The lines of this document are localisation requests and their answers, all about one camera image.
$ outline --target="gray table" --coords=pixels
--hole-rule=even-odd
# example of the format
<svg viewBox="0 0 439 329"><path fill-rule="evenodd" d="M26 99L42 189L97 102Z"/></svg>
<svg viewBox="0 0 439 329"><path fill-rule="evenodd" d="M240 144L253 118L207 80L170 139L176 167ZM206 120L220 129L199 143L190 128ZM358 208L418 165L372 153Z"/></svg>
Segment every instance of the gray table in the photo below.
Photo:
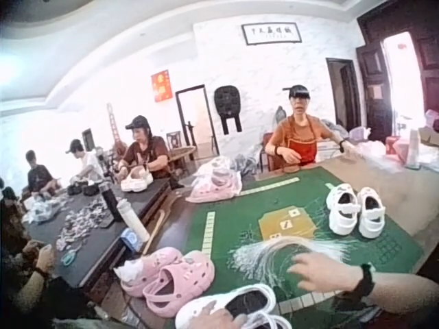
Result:
<svg viewBox="0 0 439 329"><path fill-rule="evenodd" d="M143 219L154 203L163 193L169 190L169 180L155 180L146 191L140 193L123 193L120 190L118 191L116 186L113 188L115 194L126 198L139 218ZM100 195L95 197L86 197L82 194L76 195L73 197L73 202L68 204L69 210L80 210L97 197L100 197ZM68 211L59 213L56 218L47 223L27 223L25 226L33 239L55 246ZM61 276L71 287L77 288L89 285L92 278L99 277L99 272L106 270L102 263L122 249L123 243L119 237L125 228L125 222L113 222L108 228L92 230L87 238L87 244L76 254L76 259L68 267L60 262L65 252L57 252L54 273Z"/></svg>

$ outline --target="eiffel tower model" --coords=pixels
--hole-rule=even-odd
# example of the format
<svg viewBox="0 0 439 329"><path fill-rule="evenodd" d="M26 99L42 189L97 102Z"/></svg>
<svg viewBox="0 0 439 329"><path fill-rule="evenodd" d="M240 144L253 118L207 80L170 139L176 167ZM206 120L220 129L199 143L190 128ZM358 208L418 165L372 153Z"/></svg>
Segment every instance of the eiffel tower model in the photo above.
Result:
<svg viewBox="0 0 439 329"><path fill-rule="evenodd" d="M113 160L119 162L122 159L122 157L125 155L128 146L121 141L121 138L119 136L119 131L117 130L115 114L112 111L112 106L110 103L107 103L107 111L108 111L108 117L110 118L112 137L115 140L115 144L112 147Z"/></svg>

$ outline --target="scissors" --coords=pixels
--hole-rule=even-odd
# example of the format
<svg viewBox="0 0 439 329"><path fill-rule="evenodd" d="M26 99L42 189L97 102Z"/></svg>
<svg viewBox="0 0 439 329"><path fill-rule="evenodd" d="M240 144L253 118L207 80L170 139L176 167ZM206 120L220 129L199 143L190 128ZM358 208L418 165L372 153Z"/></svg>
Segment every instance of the scissors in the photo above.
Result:
<svg viewBox="0 0 439 329"><path fill-rule="evenodd" d="M79 249L81 249L82 244L83 244L83 242L81 242L76 249L69 250L68 252L66 252L62 256L61 263L64 266L69 266L69 265L71 265L71 263L73 263L73 261L76 258L76 253L78 252Z"/></svg>

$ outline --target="doorway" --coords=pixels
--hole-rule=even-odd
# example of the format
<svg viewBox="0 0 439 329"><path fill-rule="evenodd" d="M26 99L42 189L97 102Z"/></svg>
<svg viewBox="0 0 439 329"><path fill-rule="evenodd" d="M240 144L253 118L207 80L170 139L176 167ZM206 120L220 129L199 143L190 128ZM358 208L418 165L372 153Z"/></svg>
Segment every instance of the doorway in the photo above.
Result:
<svg viewBox="0 0 439 329"><path fill-rule="evenodd" d="M327 58L335 105L335 119L347 131L361 125L358 83L352 60Z"/></svg>
<svg viewBox="0 0 439 329"><path fill-rule="evenodd" d="M393 133L406 136L425 125L424 95L418 59L409 32L383 41L393 109Z"/></svg>
<svg viewBox="0 0 439 329"><path fill-rule="evenodd" d="M218 144L204 85L177 91L176 100L186 145L197 148L191 160L218 156Z"/></svg>

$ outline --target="white bottle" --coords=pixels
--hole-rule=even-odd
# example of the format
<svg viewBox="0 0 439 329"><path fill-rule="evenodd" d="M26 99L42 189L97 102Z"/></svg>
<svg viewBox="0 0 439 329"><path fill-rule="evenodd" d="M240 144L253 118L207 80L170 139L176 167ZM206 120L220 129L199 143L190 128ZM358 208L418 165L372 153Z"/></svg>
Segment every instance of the white bottle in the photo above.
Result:
<svg viewBox="0 0 439 329"><path fill-rule="evenodd" d="M409 150L407 153L407 160L405 161L405 167L408 169L420 169L419 144L419 131L417 129L410 130Z"/></svg>
<svg viewBox="0 0 439 329"><path fill-rule="evenodd" d="M137 235L142 243L145 243L150 239L150 234L146 230L145 226L143 226L134 210L131 208L131 203L128 202L127 199L119 201L117 204L117 209L119 210L126 225Z"/></svg>

